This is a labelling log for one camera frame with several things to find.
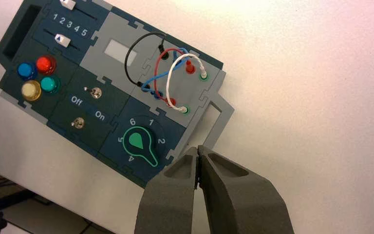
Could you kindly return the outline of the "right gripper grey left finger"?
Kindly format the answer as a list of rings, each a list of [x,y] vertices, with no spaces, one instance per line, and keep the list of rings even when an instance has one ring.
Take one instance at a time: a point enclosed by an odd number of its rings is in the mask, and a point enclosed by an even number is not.
[[[191,147],[147,183],[138,207],[136,234],[192,232],[197,168],[197,148]]]

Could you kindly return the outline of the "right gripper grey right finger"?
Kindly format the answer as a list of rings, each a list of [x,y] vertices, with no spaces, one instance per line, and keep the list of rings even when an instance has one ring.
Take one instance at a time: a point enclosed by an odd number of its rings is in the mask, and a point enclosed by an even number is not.
[[[267,178],[200,145],[199,184],[212,234],[292,234],[286,204]]]

